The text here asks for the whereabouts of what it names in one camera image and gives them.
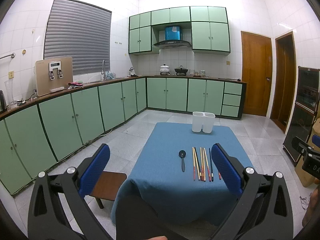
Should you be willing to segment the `person's right hand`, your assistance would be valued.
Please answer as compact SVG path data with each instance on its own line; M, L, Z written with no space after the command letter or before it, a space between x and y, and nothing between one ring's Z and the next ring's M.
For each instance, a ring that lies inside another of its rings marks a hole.
M315 213L316 207L319 203L319 187L317 187L310 196L310 202L302 220L302 226L305 227Z

